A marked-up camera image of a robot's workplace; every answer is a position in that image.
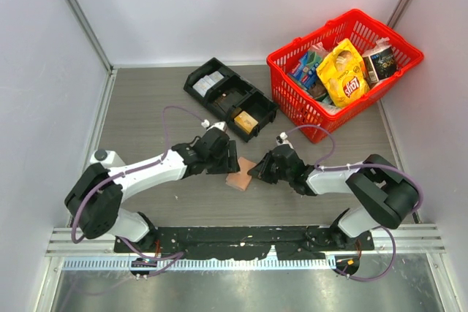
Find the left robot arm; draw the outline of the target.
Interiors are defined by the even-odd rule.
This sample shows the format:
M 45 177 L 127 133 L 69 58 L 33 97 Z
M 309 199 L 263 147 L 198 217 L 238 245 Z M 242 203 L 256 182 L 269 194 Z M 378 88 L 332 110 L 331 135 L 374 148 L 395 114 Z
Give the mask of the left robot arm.
M 117 167 L 90 164 L 64 200 L 73 217 L 72 242 L 111 234 L 134 252 L 148 252 L 158 240 L 157 228 L 144 213 L 123 209 L 123 202 L 160 184 L 202 172 L 239 172 L 236 142 L 227 134 L 227 124 L 203 121 L 202 125 L 203 136 L 153 158 Z

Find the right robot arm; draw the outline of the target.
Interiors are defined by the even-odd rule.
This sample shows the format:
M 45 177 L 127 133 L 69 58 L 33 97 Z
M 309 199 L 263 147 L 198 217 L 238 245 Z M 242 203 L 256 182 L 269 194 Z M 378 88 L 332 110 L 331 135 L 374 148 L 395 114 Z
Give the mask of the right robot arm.
M 354 195 L 359 206 L 345 210 L 329 227 L 329 240 L 340 250 L 373 228 L 397 229 L 421 201 L 414 181 L 378 154 L 356 164 L 325 167 L 304 163 L 283 144 L 267 152 L 248 175 L 269 184 L 284 181 L 304 196 Z

